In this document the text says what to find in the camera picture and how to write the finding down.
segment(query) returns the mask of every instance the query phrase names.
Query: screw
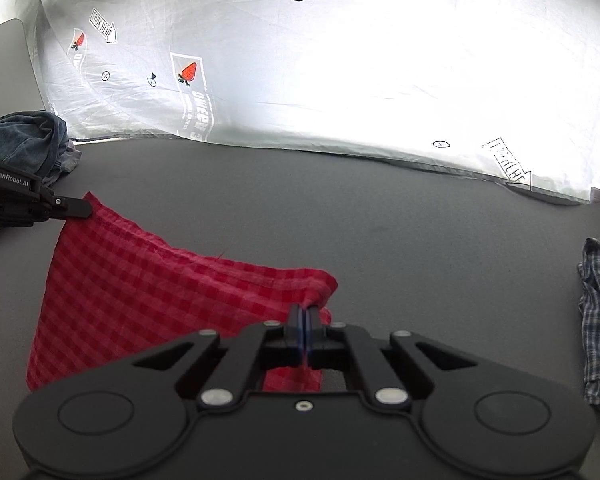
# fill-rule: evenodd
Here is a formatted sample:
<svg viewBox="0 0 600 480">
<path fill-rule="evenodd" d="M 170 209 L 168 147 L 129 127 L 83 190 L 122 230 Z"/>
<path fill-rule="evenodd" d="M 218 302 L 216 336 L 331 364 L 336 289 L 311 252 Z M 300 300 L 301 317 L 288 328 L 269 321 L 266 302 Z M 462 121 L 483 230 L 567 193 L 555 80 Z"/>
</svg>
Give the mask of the screw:
<svg viewBox="0 0 600 480">
<path fill-rule="evenodd" d="M 301 400 L 296 402 L 296 410 L 299 412 L 310 412 L 314 408 L 314 405 L 308 400 Z"/>
<path fill-rule="evenodd" d="M 208 406 L 224 406 L 234 400 L 234 395 L 229 390 L 214 388 L 203 392 L 200 399 Z"/>
<path fill-rule="evenodd" d="M 400 388 L 382 388 L 376 391 L 376 399 L 383 404 L 402 404 L 409 394 Z"/>
</svg>

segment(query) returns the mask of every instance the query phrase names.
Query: red checkered cloth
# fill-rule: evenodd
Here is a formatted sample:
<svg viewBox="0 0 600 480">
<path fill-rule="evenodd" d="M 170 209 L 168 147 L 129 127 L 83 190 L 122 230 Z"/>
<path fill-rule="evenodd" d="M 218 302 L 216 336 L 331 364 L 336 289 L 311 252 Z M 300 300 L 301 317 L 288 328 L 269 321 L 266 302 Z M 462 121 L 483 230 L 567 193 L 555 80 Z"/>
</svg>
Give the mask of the red checkered cloth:
<svg viewBox="0 0 600 480">
<path fill-rule="evenodd" d="M 338 283 L 315 269 L 272 269 L 170 247 L 88 192 L 88 219 L 66 220 L 58 238 L 33 340 L 27 385 L 95 368 L 203 328 L 222 337 L 292 303 L 324 308 Z M 265 391 L 320 390 L 321 372 L 270 370 Z"/>
</svg>

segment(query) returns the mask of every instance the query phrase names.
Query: white backdrop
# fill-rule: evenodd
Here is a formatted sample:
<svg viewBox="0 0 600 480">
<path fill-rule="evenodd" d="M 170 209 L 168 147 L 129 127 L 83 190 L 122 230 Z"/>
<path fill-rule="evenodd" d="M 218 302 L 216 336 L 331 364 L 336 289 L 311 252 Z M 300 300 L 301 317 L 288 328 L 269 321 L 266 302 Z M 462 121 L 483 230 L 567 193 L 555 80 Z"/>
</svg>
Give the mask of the white backdrop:
<svg viewBox="0 0 600 480">
<path fill-rule="evenodd" d="M 600 0 L 0 0 L 0 23 L 15 16 L 74 139 L 600 188 Z"/>
</svg>

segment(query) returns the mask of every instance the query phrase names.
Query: gray table surface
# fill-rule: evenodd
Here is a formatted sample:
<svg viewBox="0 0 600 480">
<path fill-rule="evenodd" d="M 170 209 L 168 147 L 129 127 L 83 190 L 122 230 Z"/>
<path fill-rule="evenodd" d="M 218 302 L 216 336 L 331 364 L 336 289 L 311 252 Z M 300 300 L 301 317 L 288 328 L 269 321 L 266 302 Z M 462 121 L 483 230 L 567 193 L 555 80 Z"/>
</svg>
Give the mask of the gray table surface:
<svg viewBox="0 0 600 480">
<path fill-rule="evenodd" d="M 0 24 L 0 117 L 45 105 L 33 73 L 20 20 Z"/>
<path fill-rule="evenodd" d="M 382 162 L 190 140 L 81 145 L 55 186 L 178 248 L 328 270 L 336 320 L 375 337 L 406 328 L 580 393 L 576 271 L 600 204 L 558 206 L 490 182 Z M 62 221 L 0 232 L 0 480 L 26 467 L 11 417 Z M 598 434 L 583 472 L 600 480 Z"/>
</svg>

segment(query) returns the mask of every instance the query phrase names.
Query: strawberry graphic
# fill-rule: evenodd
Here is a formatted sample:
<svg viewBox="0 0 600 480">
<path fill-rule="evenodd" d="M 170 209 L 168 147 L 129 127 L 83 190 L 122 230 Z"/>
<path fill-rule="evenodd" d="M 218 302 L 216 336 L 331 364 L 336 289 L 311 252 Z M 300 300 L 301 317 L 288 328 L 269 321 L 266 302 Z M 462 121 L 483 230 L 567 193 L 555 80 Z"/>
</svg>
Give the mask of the strawberry graphic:
<svg viewBox="0 0 600 480">
<path fill-rule="evenodd" d="M 196 76 L 196 68 L 198 67 L 197 63 L 191 63 L 187 66 L 181 74 L 178 74 L 178 81 L 184 83 L 187 86 L 191 86 L 189 81 L 193 81 L 193 78 Z"/>
<path fill-rule="evenodd" d="M 77 40 L 74 41 L 74 44 L 72 44 L 71 48 L 74 49 L 75 51 L 77 51 L 78 47 L 82 46 L 83 43 L 84 43 L 84 32 L 78 37 Z"/>
</svg>

